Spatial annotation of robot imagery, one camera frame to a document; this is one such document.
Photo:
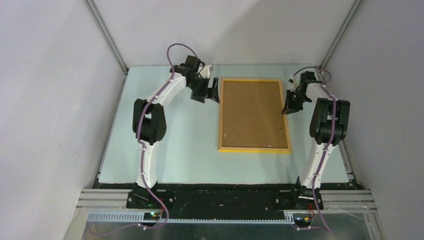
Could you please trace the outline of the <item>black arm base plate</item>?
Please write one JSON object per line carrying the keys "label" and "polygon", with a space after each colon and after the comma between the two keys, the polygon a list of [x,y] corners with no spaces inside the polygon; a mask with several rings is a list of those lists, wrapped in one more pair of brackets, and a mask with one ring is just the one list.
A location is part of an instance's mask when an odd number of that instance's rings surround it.
{"label": "black arm base plate", "polygon": [[288,210],[323,210],[320,191],[298,184],[134,184],[126,208],[158,209],[175,220],[284,220]]}

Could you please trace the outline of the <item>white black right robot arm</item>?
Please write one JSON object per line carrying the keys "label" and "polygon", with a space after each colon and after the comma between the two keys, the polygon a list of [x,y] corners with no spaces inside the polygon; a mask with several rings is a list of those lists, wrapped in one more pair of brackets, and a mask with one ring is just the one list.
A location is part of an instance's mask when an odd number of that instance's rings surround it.
{"label": "white black right robot arm", "polygon": [[291,75],[288,82],[282,115],[303,110],[304,103],[313,103],[314,110],[309,125],[311,149],[306,167],[293,185],[291,204],[304,209],[316,201],[320,194],[321,179],[328,159],[348,132],[350,102],[334,96],[325,80],[318,80],[315,67],[308,66],[297,71],[300,78]]}

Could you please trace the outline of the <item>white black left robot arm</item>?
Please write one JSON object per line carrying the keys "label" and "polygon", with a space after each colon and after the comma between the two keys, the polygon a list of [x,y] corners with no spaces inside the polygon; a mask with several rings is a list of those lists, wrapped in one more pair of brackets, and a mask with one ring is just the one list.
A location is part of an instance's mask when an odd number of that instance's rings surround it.
{"label": "white black left robot arm", "polygon": [[166,107],[185,88],[191,90],[190,99],[205,103],[207,99],[220,103],[218,77],[211,78],[212,65],[188,55],[185,62],[172,65],[168,79],[146,99],[137,99],[133,105],[132,130],[140,144],[140,170],[136,184],[143,189],[138,201],[145,208],[153,208],[158,194],[152,191],[157,184],[157,150],[167,132]]}

